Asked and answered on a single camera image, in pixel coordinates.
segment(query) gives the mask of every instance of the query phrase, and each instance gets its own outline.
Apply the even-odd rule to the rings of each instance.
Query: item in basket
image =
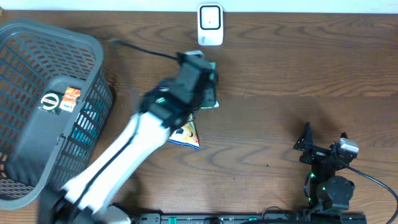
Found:
[[[190,146],[194,149],[199,149],[199,139],[193,123],[192,114],[189,116],[188,122],[180,129],[175,130],[168,141],[181,146]]]
[[[60,103],[62,99],[62,94],[56,93],[54,91],[48,91],[43,96],[40,101],[38,109],[47,111],[53,114],[60,114]]]
[[[76,106],[76,99],[80,96],[80,90],[68,87],[61,101],[61,110],[72,112]]]

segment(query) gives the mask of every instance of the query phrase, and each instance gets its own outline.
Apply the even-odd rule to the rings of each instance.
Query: orange and white package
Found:
[[[76,106],[76,99],[80,96],[80,90],[68,87],[60,104],[61,110],[72,112]]]

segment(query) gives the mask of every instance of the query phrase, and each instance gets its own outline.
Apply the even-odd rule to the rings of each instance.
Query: green object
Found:
[[[169,224],[177,224],[177,218],[170,217],[169,218]]]
[[[43,98],[40,100],[40,105],[38,106],[38,109],[53,114],[60,114],[60,104],[62,101],[62,97],[62,94],[56,93],[54,91],[47,91]]]

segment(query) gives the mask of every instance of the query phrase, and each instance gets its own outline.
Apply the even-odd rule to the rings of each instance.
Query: white device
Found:
[[[199,45],[221,45],[223,37],[223,8],[219,4],[201,4],[198,8]]]

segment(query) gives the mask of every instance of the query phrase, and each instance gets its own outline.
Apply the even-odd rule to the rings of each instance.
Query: wooden table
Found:
[[[172,54],[204,51],[218,63],[220,108],[200,111],[195,124],[199,150],[167,143],[126,182],[115,201],[165,213],[261,212],[277,205],[307,205],[304,179],[292,146],[307,121],[315,142],[328,146],[346,131],[361,150],[352,166],[398,190],[398,16],[362,14],[224,14],[224,43],[197,45],[197,15],[174,12],[4,11],[0,22],[29,18],[92,35],[126,39]],[[166,58],[121,49],[131,81],[144,93],[176,74]],[[117,74],[107,54],[104,70]],[[130,116],[120,94],[96,147],[101,154]],[[356,189],[351,212],[385,223],[396,202],[379,185],[338,172]],[[37,202],[1,211],[1,223],[33,223]]]

